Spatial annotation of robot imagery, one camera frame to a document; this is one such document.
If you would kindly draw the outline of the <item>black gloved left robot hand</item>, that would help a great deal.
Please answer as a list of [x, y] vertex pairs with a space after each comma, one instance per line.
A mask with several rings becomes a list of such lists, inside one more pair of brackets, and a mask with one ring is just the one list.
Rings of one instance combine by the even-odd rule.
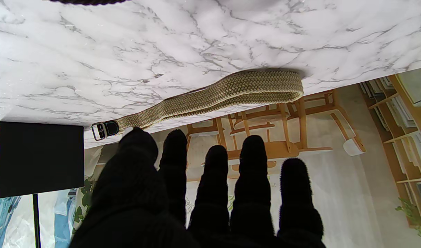
[[245, 139], [239, 178], [228, 211], [228, 153], [206, 154], [190, 223], [186, 225], [187, 139], [173, 130], [163, 144], [144, 130], [128, 128], [103, 168], [92, 205], [70, 248], [324, 248], [322, 218], [312, 200], [305, 163], [281, 167], [279, 230], [274, 231], [267, 153], [258, 135]]

